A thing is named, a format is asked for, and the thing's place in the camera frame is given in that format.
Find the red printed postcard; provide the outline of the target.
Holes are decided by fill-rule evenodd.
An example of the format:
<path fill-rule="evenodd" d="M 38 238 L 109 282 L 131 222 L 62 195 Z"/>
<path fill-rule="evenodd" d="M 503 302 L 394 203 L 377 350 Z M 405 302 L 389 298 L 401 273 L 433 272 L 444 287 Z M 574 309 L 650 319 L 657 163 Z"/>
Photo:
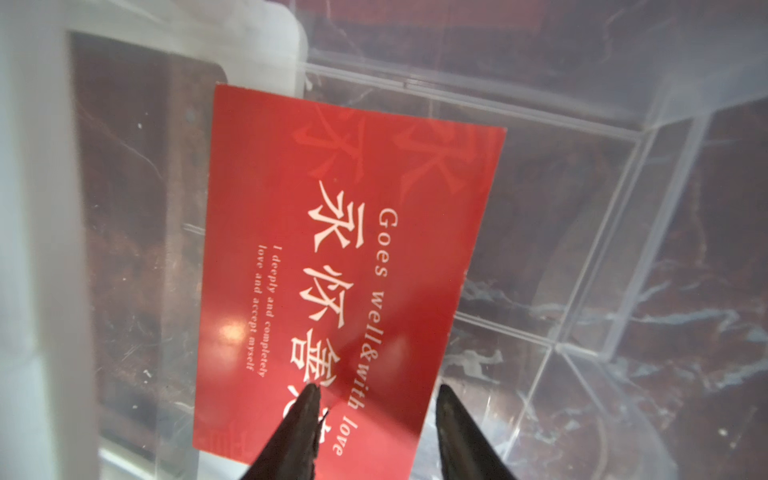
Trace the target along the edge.
<path fill-rule="evenodd" d="M 505 137 L 216 88 L 196 449 L 253 461 L 313 384 L 319 478 L 409 477 Z"/>

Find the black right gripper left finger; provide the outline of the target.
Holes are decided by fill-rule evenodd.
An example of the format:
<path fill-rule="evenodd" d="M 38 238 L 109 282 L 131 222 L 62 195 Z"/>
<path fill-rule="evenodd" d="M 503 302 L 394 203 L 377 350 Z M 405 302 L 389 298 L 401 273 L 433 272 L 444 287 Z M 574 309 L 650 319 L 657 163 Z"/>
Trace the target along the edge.
<path fill-rule="evenodd" d="M 321 390 L 307 384 L 242 480 L 313 480 L 325 416 Z"/>

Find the white plastic drawer organizer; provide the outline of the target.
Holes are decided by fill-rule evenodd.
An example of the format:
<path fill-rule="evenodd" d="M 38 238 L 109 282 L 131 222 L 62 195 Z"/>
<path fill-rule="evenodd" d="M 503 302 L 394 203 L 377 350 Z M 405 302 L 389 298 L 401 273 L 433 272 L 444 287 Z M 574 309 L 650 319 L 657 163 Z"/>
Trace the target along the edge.
<path fill-rule="evenodd" d="M 1 475 L 100 473 L 70 32 L 219 64 L 236 85 L 303 90 L 307 39 L 274 1 L 1 5 Z"/>

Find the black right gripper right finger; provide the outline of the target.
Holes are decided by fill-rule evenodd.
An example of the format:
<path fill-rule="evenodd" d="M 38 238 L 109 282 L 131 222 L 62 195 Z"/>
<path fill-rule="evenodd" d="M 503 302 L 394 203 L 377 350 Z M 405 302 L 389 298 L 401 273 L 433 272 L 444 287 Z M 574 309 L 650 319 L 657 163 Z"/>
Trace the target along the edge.
<path fill-rule="evenodd" d="M 447 384 L 438 391 L 436 429 L 445 480 L 515 479 Z"/>

